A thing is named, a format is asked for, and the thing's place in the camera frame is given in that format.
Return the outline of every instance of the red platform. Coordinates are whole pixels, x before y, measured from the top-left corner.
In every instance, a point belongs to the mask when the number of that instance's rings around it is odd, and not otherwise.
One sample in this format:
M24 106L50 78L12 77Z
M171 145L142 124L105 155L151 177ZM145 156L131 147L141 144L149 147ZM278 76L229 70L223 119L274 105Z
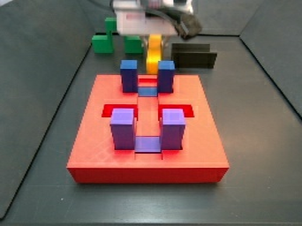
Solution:
M139 80L139 86L154 86L157 77L139 78L147 79ZM158 98L147 97L150 99L142 99L138 94L123 94L121 80L119 75L96 77L67 164L75 181L95 184L219 182L229 162L199 77L177 75L175 92L161 94ZM162 115L162 108L183 108L183 150L163 150L162 154L115 150L107 105L138 110L138 136L159 136L157 116Z

